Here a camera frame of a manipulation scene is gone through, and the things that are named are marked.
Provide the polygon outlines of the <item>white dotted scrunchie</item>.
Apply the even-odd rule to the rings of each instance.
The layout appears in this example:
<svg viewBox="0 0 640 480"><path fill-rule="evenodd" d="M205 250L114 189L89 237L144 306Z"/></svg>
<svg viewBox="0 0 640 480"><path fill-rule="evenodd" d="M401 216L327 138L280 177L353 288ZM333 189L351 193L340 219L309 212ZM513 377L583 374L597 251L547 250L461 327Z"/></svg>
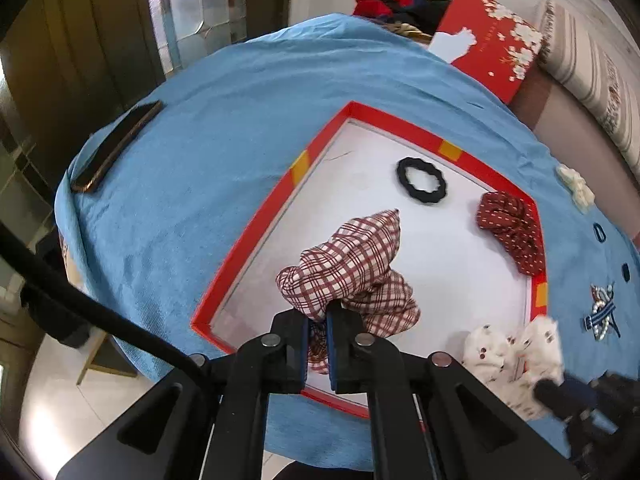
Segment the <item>white dotted scrunchie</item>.
<svg viewBox="0 0 640 480"><path fill-rule="evenodd" d="M480 326L465 338L462 365L521 419L544 418L549 411L535 399L536 383L564 380L558 322L538 315L514 335Z"/></svg>

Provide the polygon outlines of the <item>red plaid scrunchie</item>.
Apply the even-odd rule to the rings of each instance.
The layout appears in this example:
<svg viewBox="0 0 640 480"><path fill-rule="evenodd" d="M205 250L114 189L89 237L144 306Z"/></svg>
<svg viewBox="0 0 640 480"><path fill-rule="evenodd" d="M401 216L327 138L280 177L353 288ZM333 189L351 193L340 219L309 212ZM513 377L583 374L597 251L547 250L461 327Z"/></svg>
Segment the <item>red plaid scrunchie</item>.
<svg viewBox="0 0 640 480"><path fill-rule="evenodd" d="M329 373L326 309L333 300L358 313L366 331L378 337L400 334L420 321L413 288L392 268L400 237L397 209L352 218L278 273L283 299L310 319L308 363L314 372Z"/></svg>

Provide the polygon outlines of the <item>blue striped strap watch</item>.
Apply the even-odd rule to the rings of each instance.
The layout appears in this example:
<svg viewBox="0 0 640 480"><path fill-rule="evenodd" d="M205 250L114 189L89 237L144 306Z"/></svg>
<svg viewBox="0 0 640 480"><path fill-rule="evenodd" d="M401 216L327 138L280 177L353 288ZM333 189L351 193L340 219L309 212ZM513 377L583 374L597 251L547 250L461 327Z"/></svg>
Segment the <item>blue striped strap watch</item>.
<svg viewBox="0 0 640 480"><path fill-rule="evenodd" d="M614 282L604 287L591 285L592 307L582 319L582 326L592 333L595 341L602 341L609 332L620 338L620 329L615 321Z"/></svg>

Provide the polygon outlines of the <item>dark red dotted scrunchie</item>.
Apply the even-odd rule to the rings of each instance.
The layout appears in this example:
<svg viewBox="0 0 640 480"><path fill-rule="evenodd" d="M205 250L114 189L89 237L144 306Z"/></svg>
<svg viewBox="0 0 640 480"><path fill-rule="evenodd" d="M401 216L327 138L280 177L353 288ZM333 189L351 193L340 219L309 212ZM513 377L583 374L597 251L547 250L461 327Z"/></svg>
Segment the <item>dark red dotted scrunchie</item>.
<svg viewBox="0 0 640 480"><path fill-rule="evenodd" d="M485 193L476 224L498 240L521 274L536 276L546 267L539 223L524 200L503 192Z"/></svg>

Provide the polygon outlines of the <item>red shallow tray box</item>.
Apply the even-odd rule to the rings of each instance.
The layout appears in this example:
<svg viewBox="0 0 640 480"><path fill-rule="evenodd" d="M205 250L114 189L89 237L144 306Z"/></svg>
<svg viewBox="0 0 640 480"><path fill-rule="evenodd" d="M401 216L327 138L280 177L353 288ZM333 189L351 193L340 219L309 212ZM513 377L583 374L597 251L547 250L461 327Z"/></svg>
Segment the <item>red shallow tray box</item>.
<svg viewBox="0 0 640 480"><path fill-rule="evenodd" d="M446 351L526 420L561 379L534 200L440 136L351 102L314 137L216 272L192 328L224 352L294 309L312 328L304 396L366 418L329 380L332 300L416 356Z"/></svg>

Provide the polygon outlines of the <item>blue cloth table cover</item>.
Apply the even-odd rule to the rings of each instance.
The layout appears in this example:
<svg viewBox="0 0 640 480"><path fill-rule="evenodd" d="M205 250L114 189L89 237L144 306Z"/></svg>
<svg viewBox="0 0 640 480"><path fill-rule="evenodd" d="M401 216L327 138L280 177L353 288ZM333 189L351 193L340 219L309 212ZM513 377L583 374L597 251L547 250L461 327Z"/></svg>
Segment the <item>blue cloth table cover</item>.
<svg viewBox="0 0 640 480"><path fill-rule="evenodd" d="M97 131L65 171L54 215L100 304L186 353L218 356L192 315L257 208L319 130L357 101L431 131L536 200L549 312L568 372L589 380L639 373L639 265L602 214L580 214L548 148L492 93L415 42L344 14L312 18L202 58L152 93L163 111L98 190L70 184L107 136ZM582 326L591 285L614 282L620 338Z"/></svg>

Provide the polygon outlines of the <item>cream dotted scrunchie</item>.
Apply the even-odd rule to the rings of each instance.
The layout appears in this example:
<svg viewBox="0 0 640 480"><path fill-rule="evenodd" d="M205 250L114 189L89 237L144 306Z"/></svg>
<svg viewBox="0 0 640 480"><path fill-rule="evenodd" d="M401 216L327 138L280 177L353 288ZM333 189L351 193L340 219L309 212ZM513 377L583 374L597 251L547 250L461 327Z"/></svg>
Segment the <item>cream dotted scrunchie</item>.
<svg viewBox="0 0 640 480"><path fill-rule="evenodd" d="M594 199L596 198L586 180L578 171L564 164L559 164L559 166L555 168L555 172L565 187L570 191L570 194L572 194L572 200L576 208L582 214L586 214L594 204Z"/></svg>

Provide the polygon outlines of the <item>black smartphone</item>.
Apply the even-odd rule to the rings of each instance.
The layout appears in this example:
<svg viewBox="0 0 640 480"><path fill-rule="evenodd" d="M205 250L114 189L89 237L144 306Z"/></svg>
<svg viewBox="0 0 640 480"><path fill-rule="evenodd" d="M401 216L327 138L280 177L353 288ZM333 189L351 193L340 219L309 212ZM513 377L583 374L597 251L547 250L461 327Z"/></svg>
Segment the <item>black smartphone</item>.
<svg viewBox="0 0 640 480"><path fill-rule="evenodd" d="M82 167L81 172L70 185L72 191L96 192L119 156L164 107L165 104L162 101L153 101L132 108L99 144L90 160Z"/></svg>

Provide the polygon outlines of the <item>red cat box lid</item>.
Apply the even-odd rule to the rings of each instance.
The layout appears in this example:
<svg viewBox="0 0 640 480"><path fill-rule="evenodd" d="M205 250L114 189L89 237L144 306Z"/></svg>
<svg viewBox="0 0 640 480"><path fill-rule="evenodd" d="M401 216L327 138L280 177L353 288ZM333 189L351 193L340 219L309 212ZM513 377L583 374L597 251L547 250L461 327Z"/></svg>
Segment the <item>red cat box lid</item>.
<svg viewBox="0 0 640 480"><path fill-rule="evenodd" d="M428 50L509 104L542 46L542 33L496 0L451 0Z"/></svg>

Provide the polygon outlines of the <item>striped floral pillow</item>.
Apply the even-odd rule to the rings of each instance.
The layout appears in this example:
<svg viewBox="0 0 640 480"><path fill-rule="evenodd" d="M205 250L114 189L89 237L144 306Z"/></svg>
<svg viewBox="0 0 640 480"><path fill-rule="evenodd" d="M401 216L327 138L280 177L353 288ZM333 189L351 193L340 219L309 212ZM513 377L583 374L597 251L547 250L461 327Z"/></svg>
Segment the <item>striped floral pillow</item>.
<svg viewBox="0 0 640 480"><path fill-rule="evenodd" d="M588 29L553 0L537 6L539 65L593 116L639 175L639 92Z"/></svg>

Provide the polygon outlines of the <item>wooden glass door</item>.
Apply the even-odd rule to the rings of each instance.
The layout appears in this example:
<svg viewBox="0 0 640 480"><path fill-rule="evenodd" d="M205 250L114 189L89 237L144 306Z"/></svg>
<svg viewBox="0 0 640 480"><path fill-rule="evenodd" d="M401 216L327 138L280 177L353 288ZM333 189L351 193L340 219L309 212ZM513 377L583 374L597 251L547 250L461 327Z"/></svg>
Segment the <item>wooden glass door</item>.
<svg viewBox="0 0 640 480"><path fill-rule="evenodd" d="M290 0L1 0L1 145L46 203L96 130Z"/></svg>

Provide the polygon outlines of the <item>red and dark clothes pile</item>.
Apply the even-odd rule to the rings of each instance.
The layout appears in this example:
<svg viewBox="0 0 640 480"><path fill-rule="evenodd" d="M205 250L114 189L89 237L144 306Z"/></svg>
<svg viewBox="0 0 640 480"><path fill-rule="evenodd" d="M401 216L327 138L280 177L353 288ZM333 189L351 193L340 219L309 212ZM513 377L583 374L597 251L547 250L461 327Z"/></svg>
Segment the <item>red and dark clothes pile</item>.
<svg viewBox="0 0 640 480"><path fill-rule="evenodd" d="M449 5L450 0L355 0L352 15L428 46Z"/></svg>

